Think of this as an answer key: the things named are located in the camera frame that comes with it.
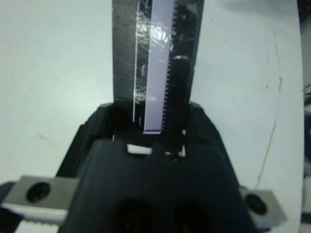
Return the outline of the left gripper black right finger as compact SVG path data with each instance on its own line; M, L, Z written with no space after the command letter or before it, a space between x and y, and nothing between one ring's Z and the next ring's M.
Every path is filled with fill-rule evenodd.
M216 146L221 151L221 157L231 173L233 180L237 180L219 131L206 115L204 109L194 102L189 103L186 134L197 143Z

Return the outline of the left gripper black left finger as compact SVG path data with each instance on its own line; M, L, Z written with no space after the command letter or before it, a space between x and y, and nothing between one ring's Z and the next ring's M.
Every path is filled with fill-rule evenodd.
M76 178L87 161L93 143L98 139L112 139L114 104L101 104L80 125L59 167L57 177Z

